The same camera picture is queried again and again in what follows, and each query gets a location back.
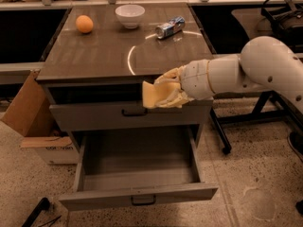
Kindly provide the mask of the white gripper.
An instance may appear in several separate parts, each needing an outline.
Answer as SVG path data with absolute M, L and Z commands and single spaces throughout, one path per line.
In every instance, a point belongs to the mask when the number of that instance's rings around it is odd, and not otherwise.
M 189 64 L 170 69 L 158 77 L 154 83 L 177 82 L 181 80 L 181 89 L 175 89 L 170 95 L 155 103 L 158 108 L 181 108 L 184 104 L 203 100 L 214 95 L 208 81 L 208 60 L 191 61 Z

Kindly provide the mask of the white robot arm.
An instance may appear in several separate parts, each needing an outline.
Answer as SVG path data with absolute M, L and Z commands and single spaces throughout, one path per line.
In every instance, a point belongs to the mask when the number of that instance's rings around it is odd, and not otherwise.
M 159 108 L 179 107 L 220 93 L 270 90 L 303 113 L 303 63 L 286 44 L 273 37 L 251 40 L 240 54 L 173 68 L 154 84 L 168 82 L 178 82 L 180 88 L 156 102 Z

